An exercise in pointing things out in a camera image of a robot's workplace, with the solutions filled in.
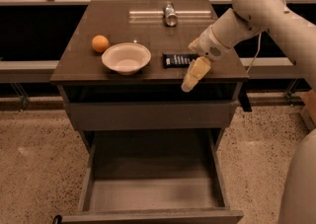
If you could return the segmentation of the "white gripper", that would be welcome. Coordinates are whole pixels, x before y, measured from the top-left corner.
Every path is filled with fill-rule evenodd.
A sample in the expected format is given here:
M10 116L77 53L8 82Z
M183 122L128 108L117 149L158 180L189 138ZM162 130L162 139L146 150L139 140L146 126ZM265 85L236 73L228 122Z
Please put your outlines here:
M204 30L199 37L194 39L188 49L200 55L190 63L186 76L182 83L182 90L190 92L194 86L207 74L211 68L211 62L219 61L230 49L221 44L215 37L212 26Z

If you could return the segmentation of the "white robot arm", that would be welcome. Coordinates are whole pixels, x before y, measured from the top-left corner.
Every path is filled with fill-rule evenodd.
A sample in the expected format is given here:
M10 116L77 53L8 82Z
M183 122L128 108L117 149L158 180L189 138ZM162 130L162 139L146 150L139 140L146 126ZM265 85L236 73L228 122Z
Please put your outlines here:
M292 12L284 0L232 0L232 7L192 41L198 55L182 90L190 91L216 61L237 43L266 32L296 62L303 78L316 89L316 26ZM278 224L316 224L316 130L298 145L286 175Z

